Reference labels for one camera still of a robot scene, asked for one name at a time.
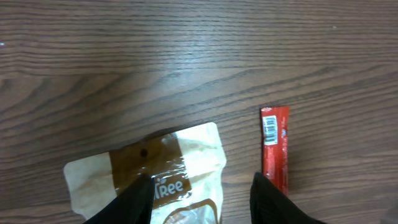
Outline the red stick packet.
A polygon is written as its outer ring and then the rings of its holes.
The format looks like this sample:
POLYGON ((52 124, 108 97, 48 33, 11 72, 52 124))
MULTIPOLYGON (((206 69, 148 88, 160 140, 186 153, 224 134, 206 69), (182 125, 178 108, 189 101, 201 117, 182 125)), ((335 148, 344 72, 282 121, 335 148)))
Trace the red stick packet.
POLYGON ((261 108, 262 173, 285 195, 289 195, 288 134, 289 107, 261 108))

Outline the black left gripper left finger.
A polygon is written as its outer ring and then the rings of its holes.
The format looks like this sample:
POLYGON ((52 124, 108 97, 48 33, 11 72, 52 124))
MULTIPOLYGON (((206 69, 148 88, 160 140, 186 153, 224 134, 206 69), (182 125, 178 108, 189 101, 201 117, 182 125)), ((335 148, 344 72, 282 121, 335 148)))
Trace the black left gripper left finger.
POLYGON ((143 174, 83 224, 150 224, 154 194, 154 179, 143 174))

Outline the beige snack pouch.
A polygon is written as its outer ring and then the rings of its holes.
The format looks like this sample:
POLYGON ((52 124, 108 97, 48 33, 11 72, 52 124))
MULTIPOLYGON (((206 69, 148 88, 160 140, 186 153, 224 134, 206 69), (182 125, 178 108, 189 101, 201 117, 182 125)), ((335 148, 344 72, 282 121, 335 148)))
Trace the beige snack pouch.
POLYGON ((221 223, 226 156, 215 123, 205 123, 67 163, 72 210, 99 214, 147 174, 151 223, 221 223))

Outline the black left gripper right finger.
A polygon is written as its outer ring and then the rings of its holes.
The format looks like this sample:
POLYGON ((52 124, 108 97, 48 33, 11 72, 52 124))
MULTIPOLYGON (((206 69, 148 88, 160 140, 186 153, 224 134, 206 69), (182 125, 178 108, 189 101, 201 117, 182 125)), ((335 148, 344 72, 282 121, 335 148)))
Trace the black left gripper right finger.
POLYGON ((260 172, 254 174, 250 211, 252 224, 325 224, 301 211, 260 172))

